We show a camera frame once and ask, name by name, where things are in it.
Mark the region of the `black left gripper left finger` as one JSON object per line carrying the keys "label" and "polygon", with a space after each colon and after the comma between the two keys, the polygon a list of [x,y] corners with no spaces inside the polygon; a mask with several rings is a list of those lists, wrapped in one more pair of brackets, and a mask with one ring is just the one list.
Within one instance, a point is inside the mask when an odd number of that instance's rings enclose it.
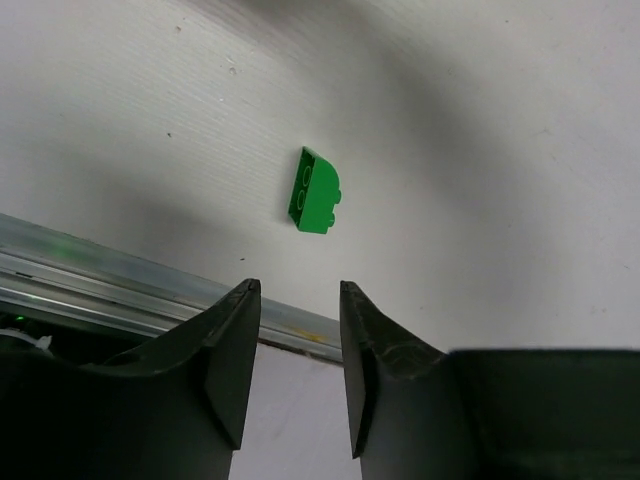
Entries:
{"label": "black left gripper left finger", "polygon": [[100,364],[1,333],[5,479],[225,479],[242,443],[261,317],[247,279]]}

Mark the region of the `green curved lego brick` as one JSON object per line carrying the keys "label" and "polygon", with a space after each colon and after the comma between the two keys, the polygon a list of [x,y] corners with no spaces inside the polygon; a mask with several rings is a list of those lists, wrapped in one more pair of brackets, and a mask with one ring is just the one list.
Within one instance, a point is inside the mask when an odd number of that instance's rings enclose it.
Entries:
{"label": "green curved lego brick", "polygon": [[326,235],[335,224],[342,192],[337,170],[307,146],[301,149],[288,214],[304,233]]}

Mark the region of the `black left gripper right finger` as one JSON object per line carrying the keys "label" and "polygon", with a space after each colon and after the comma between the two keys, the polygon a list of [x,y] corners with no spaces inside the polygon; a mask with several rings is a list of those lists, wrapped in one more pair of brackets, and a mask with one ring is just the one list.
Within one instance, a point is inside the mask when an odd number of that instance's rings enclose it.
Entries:
{"label": "black left gripper right finger", "polygon": [[340,285],[353,457],[366,479],[635,479],[639,354],[440,351]]}

